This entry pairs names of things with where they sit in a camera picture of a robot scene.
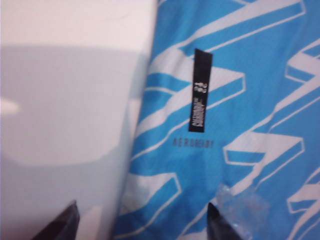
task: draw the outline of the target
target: white surface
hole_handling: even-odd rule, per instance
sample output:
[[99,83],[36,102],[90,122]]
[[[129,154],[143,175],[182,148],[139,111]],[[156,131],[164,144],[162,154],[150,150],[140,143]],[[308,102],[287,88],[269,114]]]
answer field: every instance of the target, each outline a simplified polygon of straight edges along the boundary
[[72,199],[77,240],[107,239],[156,5],[1,1],[1,239],[30,239]]

